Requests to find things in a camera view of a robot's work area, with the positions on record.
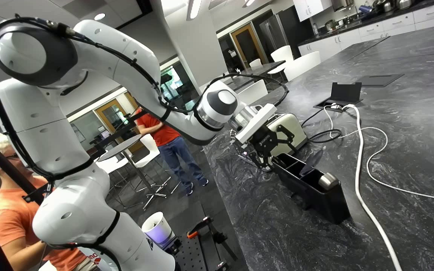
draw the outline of man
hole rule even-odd
[[[25,167],[9,139],[3,134],[0,134],[0,152],[34,187],[40,188],[47,184],[44,178],[35,176]],[[0,181],[0,247],[16,271],[37,270],[44,259],[49,259],[59,271],[94,270],[94,262],[79,249],[50,250],[46,243],[40,241],[32,229],[40,207],[35,202],[23,200],[26,193],[2,167]]]
[[[160,119],[147,113],[136,121],[136,125],[141,134],[153,134],[162,157],[165,158],[169,169],[175,173],[178,181],[187,190],[187,196],[193,194],[193,181],[186,175],[186,170],[181,167],[178,157],[189,166],[195,181],[201,185],[208,185],[208,179],[204,176],[202,169],[192,158],[186,142],[181,134],[172,127],[160,122]]]

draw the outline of white robotic arm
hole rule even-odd
[[[222,83],[204,94],[195,112],[172,112],[160,101],[154,53],[97,21],[82,21],[74,30],[38,18],[3,21],[0,69],[13,77],[0,83],[2,130],[31,167],[61,181],[34,220],[35,234],[50,244],[95,244],[126,271],[172,271],[175,261],[148,243],[130,216],[106,203],[109,175],[91,161],[62,113],[62,86],[79,86],[82,71],[112,79],[199,143],[208,143],[231,119],[242,128],[237,139],[246,143],[276,113],[275,106],[249,109]]]

